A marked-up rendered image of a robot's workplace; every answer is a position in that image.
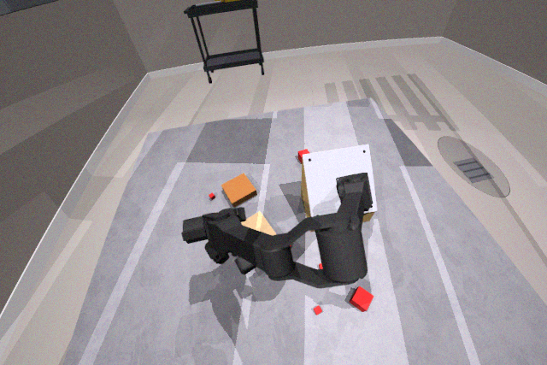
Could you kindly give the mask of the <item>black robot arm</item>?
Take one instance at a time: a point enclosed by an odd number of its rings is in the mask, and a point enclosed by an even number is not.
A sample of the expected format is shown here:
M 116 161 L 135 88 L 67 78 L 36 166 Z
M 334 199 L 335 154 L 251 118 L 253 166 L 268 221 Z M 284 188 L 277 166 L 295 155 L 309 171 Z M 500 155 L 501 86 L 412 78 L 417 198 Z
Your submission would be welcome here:
M 295 280 L 320 289 L 353 284 L 368 272 L 362 221 L 373 199 L 368 173 L 336 181 L 338 212 L 307 217 L 288 233 L 272 236 L 246 227 L 244 207 L 236 207 L 184 220 L 182 239 L 187 244 L 207 239 L 205 250 L 214 262 L 225 263 L 233 252 L 274 281 Z M 310 230 L 315 230 L 323 269 L 292 260 L 291 244 Z

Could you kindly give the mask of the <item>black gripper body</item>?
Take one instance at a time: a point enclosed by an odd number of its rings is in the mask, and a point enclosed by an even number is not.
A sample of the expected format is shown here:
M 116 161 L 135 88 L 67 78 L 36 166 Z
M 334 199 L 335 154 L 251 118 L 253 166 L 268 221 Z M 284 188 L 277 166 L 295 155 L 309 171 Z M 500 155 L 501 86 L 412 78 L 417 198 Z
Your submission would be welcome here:
M 238 268 L 239 268 L 241 274 L 243 274 L 243 275 L 246 275 L 252 269 L 257 268 L 255 265 L 251 264 L 250 262 L 246 261 L 245 259 L 243 259 L 239 256 L 235 259 L 235 262 L 237 263 Z

